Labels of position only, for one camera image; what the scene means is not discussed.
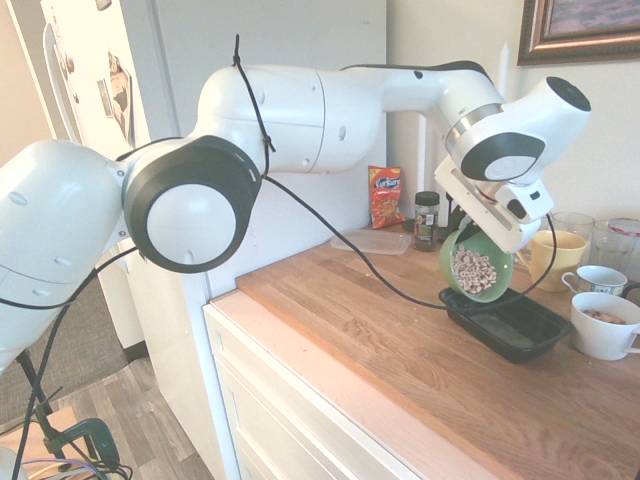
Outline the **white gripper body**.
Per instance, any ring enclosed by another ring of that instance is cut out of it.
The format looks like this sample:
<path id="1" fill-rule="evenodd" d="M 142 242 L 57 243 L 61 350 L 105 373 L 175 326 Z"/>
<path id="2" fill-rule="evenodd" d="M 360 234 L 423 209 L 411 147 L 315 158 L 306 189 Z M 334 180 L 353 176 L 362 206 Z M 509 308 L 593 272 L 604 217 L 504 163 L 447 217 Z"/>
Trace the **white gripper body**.
<path id="1" fill-rule="evenodd" d="M 541 226 L 543 183 L 530 185 L 485 182 L 483 192 L 465 177 L 451 158 L 435 170 L 435 180 L 459 207 L 505 253 L 524 247 Z"/>

